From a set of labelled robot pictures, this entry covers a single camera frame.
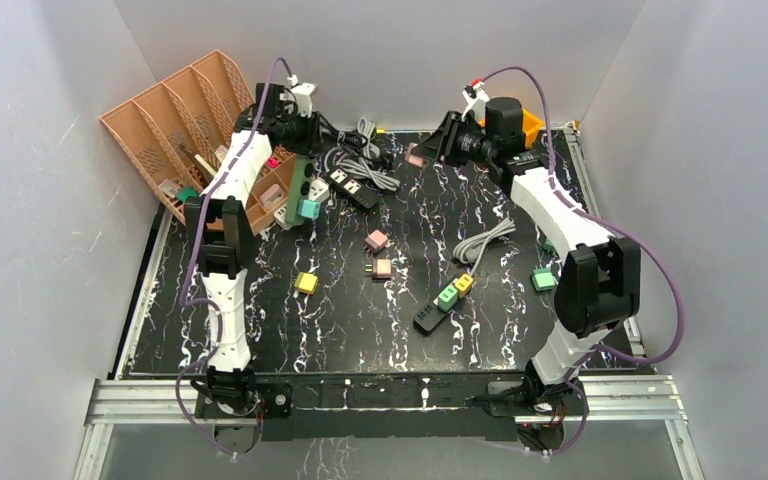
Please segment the dark green power strip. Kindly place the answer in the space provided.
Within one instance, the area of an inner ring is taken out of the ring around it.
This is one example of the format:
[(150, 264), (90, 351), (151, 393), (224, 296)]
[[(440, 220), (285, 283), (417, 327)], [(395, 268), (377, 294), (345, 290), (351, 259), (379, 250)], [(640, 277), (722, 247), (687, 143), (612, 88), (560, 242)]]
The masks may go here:
[(298, 214), (298, 206), (301, 200), (308, 195), (314, 171), (314, 162), (310, 157), (301, 154), (296, 155), (294, 170), (288, 187), (285, 213), (285, 221), (290, 226), (300, 225), (303, 222)]

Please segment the pink plug adapter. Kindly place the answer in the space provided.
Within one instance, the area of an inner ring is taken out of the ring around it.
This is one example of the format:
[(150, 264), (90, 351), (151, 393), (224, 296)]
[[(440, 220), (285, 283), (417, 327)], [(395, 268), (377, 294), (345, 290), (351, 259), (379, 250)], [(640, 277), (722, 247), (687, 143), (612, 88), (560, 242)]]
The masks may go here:
[(427, 160), (424, 157), (414, 153), (415, 147), (415, 143), (410, 143), (407, 146), (405, 152), (405, 162), (420, 169), (425, 168), (427, 165)]
[(375, 280), (390, 279), (392, 277), (392, 272), (392, 263), (386, 258), (372, 259), (371, 262), (365, 266), (365, 273)]
[(368, 252), (377, 254), (387, 246), (388, 242), (387, 234), (381, 230), (374, 230), (365, 237), (364, 247)]

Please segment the teal plug adapter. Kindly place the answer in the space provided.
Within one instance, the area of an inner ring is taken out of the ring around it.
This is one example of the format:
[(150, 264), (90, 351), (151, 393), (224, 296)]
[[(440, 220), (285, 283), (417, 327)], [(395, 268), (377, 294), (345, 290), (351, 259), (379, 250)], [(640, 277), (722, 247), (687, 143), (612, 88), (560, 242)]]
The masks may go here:
[(305, 198), (299, 201), (296, 212), (303, 219), (316, 220), (320, 216), (321, 204)]

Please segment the yellow plug adapter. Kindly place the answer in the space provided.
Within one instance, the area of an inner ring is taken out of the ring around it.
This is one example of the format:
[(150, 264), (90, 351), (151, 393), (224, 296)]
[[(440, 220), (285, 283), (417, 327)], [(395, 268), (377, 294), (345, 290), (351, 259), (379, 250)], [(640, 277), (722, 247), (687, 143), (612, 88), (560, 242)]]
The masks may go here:
[(294, 281), (294, 288), (300, 293), (312, 295), (315, 293), (318, 284), (319, 279), (315, 274), (300, 272)]

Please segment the mint green plug adapter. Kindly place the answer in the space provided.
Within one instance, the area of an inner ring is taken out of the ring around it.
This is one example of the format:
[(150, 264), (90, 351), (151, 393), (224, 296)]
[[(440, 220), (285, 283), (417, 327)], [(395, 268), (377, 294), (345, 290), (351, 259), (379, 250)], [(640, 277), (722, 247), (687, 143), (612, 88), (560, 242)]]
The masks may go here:
[(535, 269), (532, 272), (531, 281), (537, 292), (552, 290), (558, 284), (551, 268)]

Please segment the black power strip with USB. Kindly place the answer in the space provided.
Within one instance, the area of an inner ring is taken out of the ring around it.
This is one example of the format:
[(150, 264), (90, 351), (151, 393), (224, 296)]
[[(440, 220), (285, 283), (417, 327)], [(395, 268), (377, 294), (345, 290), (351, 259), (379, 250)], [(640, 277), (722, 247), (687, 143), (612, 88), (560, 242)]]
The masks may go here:
[(459, 308), (470, 293), (471, 291), (464, 298), (459, 298), (454, 307), (446, 313), (440, 311), (436, 305), (437, 294), (414, 315), (412, 320), (414, 328), (423, 336), (431, 335), (451, 313), (454, 313)]

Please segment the white power strip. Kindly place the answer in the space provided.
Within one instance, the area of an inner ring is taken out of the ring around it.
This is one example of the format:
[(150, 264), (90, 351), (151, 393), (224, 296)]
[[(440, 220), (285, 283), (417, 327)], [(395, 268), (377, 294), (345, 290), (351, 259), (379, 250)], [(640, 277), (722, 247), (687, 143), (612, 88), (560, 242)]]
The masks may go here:
[(314, 178), (309, 192), (296, 203), (296, 219), (294, 221), (287, 219), (289, 203), (285, 203), (274, 212), (274, 220), (283, 230), (289, 230), (308, 220), (317, 220), (322, 210), (322, 204), (329, 196), (330, 190), (327, 183), (321, 178)]

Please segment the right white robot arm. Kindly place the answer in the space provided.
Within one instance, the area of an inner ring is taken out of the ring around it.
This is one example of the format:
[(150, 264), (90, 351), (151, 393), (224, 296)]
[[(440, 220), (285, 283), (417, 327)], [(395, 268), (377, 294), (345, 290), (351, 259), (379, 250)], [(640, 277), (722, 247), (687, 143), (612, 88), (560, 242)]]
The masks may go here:
[(557, 252), (557, 318), (523, 378), (525, 405), (547, 414), (563, 399), (561, 385), (611, 331), (638, 312), (641, 252), (631, 240), (587, 218), (556, 182), (548, 161), (530, 153), (518, 100), (496, 97), (480, 104), (483, 121), (477, 121), (473, 109), (450, 111), (410, 154), (453, 167), (484, 165), (491, 180), (528, 214)]

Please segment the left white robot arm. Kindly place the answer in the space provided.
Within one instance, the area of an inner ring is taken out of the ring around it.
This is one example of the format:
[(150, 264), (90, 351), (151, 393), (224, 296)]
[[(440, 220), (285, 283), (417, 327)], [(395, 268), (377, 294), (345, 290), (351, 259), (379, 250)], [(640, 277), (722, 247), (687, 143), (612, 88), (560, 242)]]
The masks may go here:
[[(275, 210), (293, 227), (313, 218), (318, 206), (309, 194), (314, 157), (323, 146), (321, 115), (313, 107), (317, 87), (290, 78), (287, 85), (260, 83), (257, 97), (234, 126), (231, 144), (216, 175), (199, 197), (185, 202), (191, 258), (188, 271), (200, 276), (208, 307), (211, 351), (209, 371), (242, 373), (252, 359), (245, 319), (246, 274), (256, 256), (255, 232), (246, 212), (254, 206), (260, 220)], [(278, 150), (293, 161), (290, 178), (273, 186), (279, 199), (265, 206), (269, 190), (264, 169)]]

